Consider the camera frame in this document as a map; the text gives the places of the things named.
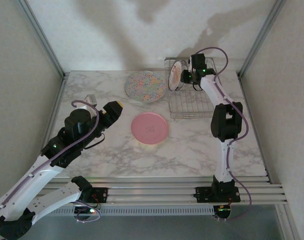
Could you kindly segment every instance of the metal wire drying rack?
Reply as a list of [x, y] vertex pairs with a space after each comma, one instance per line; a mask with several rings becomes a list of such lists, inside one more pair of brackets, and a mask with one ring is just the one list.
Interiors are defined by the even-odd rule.
[[[188, 61], [187, 58], [167, 57], [164, 65], [167, 81], [170, 70], [175, 61]], [[214, 60], [211, 57], [206, 58], [208, 68], [216, 71]], [[214, 106], [205, 91], [195, 91], [193, 86], [185, 84], [180, 90], [167, 91], [168, 106], [173, 119], [197, 119], [211, 118], [214, 112]]]

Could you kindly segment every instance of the marble table surface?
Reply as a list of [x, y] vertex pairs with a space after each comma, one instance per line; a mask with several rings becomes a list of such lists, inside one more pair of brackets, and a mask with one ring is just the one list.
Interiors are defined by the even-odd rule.
[[[110, 101], [121, 101], [124, 109], [119, 120], [105, 131], [100, 145], [84, 150], [58, 177], [203, 177], [215, 173], [218, 140], [211, 135], [211, 118], [172, 119], [166, 97], [139, 104], [127, 97], [124, 84], [133, 71], [72, 71], [68, 77], [53, 136], [74, 110], [71, 101], [95, 94], [100, 110]], [[158, 71], [165, 76], [165, 71]], [[249, 118], [236, 73], [221, 75], [225, 91], [241, 101]], [[143, 112], [162, 115], [169, 125], [169, 136], [158, 145], [139, 143], [131, 134], [131, 122]], [[250, 123], [246, 138], [236, 143], [234, 173], [237, 176], [266, 176], [265, 166]]]

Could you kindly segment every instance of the purple cable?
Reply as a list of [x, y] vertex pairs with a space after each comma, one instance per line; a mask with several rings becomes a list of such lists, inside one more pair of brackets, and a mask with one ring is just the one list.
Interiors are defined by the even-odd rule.
[[[217, 50], [221, 51], [221, 52], [225, 55], [226, 64], [225, 64], [225, 66], [223, 67], [223, 69], [220, 70], [220, 71], [214, 76], [214, 85], [215, 85], [215, 87], [217, 88], [217, 90], [220, 92], [220, 94], [222, 95], [222, 97], [224, 98], [224, 100], [225, 100], [226, 102], [228, 102], [228, 103], [236, 110], [236, 112], [242, 117], [242, 119], [244, 120], [244, 123], [245, 123], [245, 125], [246, 125], [246, 131], [245, 131], [244, 135], [238, 137], [237, 139], [232, 140], [232, 141], [230, 142], [228, 148], [227, 148], [226, 166], [227, 166], [227, 169], [229, 169], [229, 168], [230, 168], [230, 163], [229, 163], [230, 145], [231, 145], [232, 143], [234, 143], [234, 142], [236, 142], [236, 141], [238, 141], [238, 140], [241, 140], [241, 139], [243, 139], [244, 137], [247, 136], [247, 134], [248, 134], [248, 132], [249, 132], [249, 125], [248, 125], [248, 122], [247, 122], [245, 116], [242, 114], [242, 112], [241, 112], [241, 111], [240, 111], [240, 110], [239, 110], [239, 109], [238, 109], [230, 100], [228, 100], [227, 98], [225, 98], [225, 95], [224, 95], [223, 91], [220, 89], [220, 87], [218, 86], [218, 84], [217, 84], [217, 82], [216, 82], [216, 78], [218, 77], [218, 75], [221, 74], [221, 73], [227, 68], [227, 65], [228, 65], [228, 56], [227, 56], [227, 53], [226, 53], [223, 49], [221, 49], [220, 47], [210, 46], [210, 47], [206, 47], [206, 48], [203, 48], [203, 49], [199, 50], [196, 54], [199, 54], [200, 52], [205, 51], [205, 50], [208, 50], [208, 49], [217, 49]], [[241, 181], [239, 181], [239, 180], [232, 174], [232, 172], [231, 172], [230, 170], [228, 170], [228, 173], [231, 175], [231, 177], [234, 179], [235, 182], [237, 182], [239, 185], [241, 185], [241, 186], [245, 189], [245, 191], [246, 191], [246, 193], [247, 193], [247, 195], [248, 195], [248, 197], [249, 197], [249, 199], [250, 199], [250, 204], [249, 204], [249, 207], [247, 208], [247, 210], [246, 210], [244, 213], [242, 213], [242, 214], [240, 214], [240, 215], [238, 215], [238, 216], [236, 216], [236, 217], [229, 218], [229, 220], [233, 220], [233, 219], [238, 219], [239, 217], [241, 217], [241, 216], [243, 216], [244, 214], [248, 213], [248, 211], [249, 211], [249, 209], [250, 209], [250, 207], [251, 207], [251, 205], [252, 205], [252, 196], [251, 196], [250, 192], [248, 191], [248, 189], [245, 187], [245, 185], [244, 185]]]
[[98, 209], [96, 209], [96, 208], [92, 207], [91, 205], [87, 204], [86, 202], [83, 202], [83, 201], [81, 201], [81, 200], [77, 200], [77, 201], [74, 201], [73, 203], [75, 203], [75, 204], [76, 204], [76, 203], [77, 203], [77, 204], [82, 204], [83, 206], [86, 206], [86, 207], [88, 207], [88, 208], [90, 208], [90, 209], [93, 209], [93, 210], [96, 211], [96, 213], [97, 213], [97, 218], [96, 218], [96, 219], [93, 219], [93, 220], [79, 220], [78, 217], [79, 217], [80, 213], [81, 213], [84, 209], [87, 209], [87, 208], [82, 208], [80, 211], [78, 211], [78, 213], [77, 213], [77, 215], [76, 215], [76, 221], [77, 221], [77, 222], [81, 222], [81, 223], [90, 223], [90, 222], [95, 222], [95, 221], [97, 221], [97, 220], [99, 220], [99, 219], [101, 218], [101, 212], [100, 212]]
[[[72, 144], [70, 144], [69, 146], [67, 146], [66, 148], [64, 148], [62, 151], [60, 151], [59, 153], [57, 153], [55, 156], [53, 156], [52, 158], [50, 158], [49, 160], [45, 161], [43, 164], [41, 164], [39, 167], [37, 167], [34, 171], [31, 172], [31, 174], [34, 176], [37, 173], [40, 172], [40, 170], [45, 167], [46, 165], [50, 164], [53, 160], [55, 160], [56, 158], [58, 158], [59, 156], [61, 156], [63, 153], [65, 153], [67, 150], [69, 150], [71, 147], [75, 146], [76, 144], [80, 143], [81, 141], [83, 141], [84, 139], [86, 139], [88, 136], [90, 136], [94, 130], [96, 129], [97, 125], [98, 125], [98, 121], [99, 121], [99, 112], [98, 110], [91, 104], [85, 102], [85, 101], [81, 101], [81, 100], [74, 100], [72, 101], [72, 106], [76, 107], [75, 103], [82, 103], [85, 104], [87, 106], [89, 106], [90, 108], [94, 109], [96, 112], [96, 121], [95, 121], [95, 125], [92, 128], [92, 130], [87, 133], [85, 136], [83, 136], [82, 138], [80, 138], [79, 140], [73, 142]], [[19, 185], [17, 185], [17, 187], [7, 196], [7, 198], [2, 202], [1, 205], [5, 206], [8, 201], [26, 184], [26, 182], [32, 178], [31, 176], [27, 176], [22, 182], [19, 183]]]

